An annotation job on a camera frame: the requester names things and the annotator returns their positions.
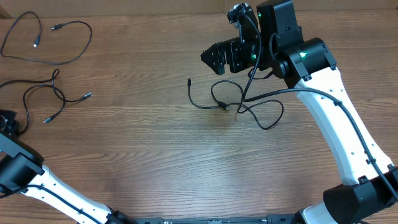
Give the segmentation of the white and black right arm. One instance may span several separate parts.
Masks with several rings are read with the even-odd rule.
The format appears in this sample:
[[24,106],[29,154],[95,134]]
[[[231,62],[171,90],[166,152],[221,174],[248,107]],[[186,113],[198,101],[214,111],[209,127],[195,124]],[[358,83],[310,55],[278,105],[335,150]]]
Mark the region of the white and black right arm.
[[374,142],[355,110],[336,60],[319,38],[305,40],[292,1],[235,5],[227,18],[236,38],[213,44],[201,60],[216,74],[269,70],[295,93],[318,124],[338,167],[341,184],[291,223],[360,223],[397,202],[397,167]]

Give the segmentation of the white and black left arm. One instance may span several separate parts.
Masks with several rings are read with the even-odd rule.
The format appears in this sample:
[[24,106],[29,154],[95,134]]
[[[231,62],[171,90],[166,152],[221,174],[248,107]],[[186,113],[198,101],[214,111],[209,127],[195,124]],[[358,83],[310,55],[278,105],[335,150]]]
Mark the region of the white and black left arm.
[[16,113],[1,111],[1,198],[22,194],[56,208],[77,223],[135,223],[60,180],[33,148],[18,140]]

